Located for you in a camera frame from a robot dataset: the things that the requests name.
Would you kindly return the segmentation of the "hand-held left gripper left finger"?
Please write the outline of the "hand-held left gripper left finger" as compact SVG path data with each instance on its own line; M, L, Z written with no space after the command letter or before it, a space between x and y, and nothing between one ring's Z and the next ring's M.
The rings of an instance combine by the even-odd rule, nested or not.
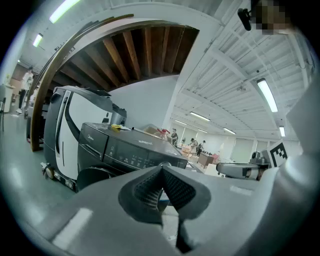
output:
M147 173L134 171L94 183L54 208L26 237L49 256L179 256L159 224L129 216L119 192Z

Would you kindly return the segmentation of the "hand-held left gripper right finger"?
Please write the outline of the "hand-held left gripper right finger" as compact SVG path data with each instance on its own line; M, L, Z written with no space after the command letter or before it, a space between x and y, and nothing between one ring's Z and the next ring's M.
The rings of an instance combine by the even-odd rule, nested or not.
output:
M179 222L169 206L163 233L185 255L304 256L314 250L314 156L290 157L261 180L183 175L208 188L211 199L195 219Z

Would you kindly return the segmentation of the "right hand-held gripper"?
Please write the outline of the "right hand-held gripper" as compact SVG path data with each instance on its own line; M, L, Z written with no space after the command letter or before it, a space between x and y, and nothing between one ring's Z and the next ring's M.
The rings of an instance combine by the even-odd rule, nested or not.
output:
M231 178L244 177L259 181L266 170L280 167L287 159L285 145L280 140L262 151L253 152L249 161L252 167L244 168L241 163L218 163L216 170Z

